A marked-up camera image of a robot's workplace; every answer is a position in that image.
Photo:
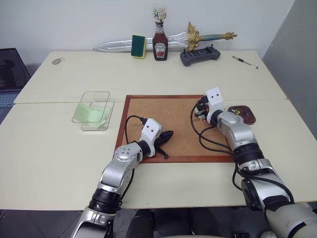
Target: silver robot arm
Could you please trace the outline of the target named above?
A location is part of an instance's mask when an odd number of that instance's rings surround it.
[[[309,208],[295,204],[291,192],[268,159],[265,159],[251,128],[241,116],[225,112],[219,88],[205,93],[208,123],[226,136],[233,151],[237,173],[244,179],[241,189],[246,204],[262,210],[278,238],[317,237],[317,215]]]
[[[139,142],[118,147],[112,161],[106,166],[97,189],[84,209],[71,238],[111,238],[113,221],[134,173],[133,169],[146,156],[155,154],[154,141],[162,126],[147,119]]]

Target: ketchup bottle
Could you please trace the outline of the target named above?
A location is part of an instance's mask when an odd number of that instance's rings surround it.
[[[162,19],[166,18],[165,11],[154,11],[155,17],[155,35],[153,37],[153,54],[155,60],[167,60],[167,53],[168,53],[168,40],[164,33],[163,28],[163,21]]]

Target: yellow sponge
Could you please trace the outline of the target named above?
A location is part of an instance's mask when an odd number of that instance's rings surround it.
[[[145,36],[132,36],[131,55],[138,59],[145,58],[145,49],[147,47],[147,39]]]

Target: toy sword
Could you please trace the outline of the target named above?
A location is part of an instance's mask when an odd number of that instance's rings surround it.
[[[177,35],[168,36],[168,47],[169,48],[187,48],[187,51],[192,51],[198,46],[199,41],[214,41],[220,39],[233,40],[237,34],[234,32],[227,32],[225,34],[217,35],[206,35],[199,36],[199,31],[195,30],[190,22],[187,27],[188,32],[182,32]],[[132,46],[132,40],[126,41],[113,41],[107,42],[94,48],[95,51],[101,52],[130,52]],[[147,38],[147,50],[152,50],[152,37]]]

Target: screwdriver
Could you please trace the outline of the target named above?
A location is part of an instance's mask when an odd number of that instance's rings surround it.
[[[245,62],[243,59],[238,58],[238,57],[236,57],[236,56],[233,56],[233,58],[236,59],[236,60],[238,60],[238,61],[240,61],[240,62],[242,62],[242,63],[246,63],[246,64],[248,64],[249,66],[253,66],[253,67],[255,67],[255,68],[259,68],[258,66],[254,65],[254,64],[251,64],[251,63],[248,63],[248,62]]]

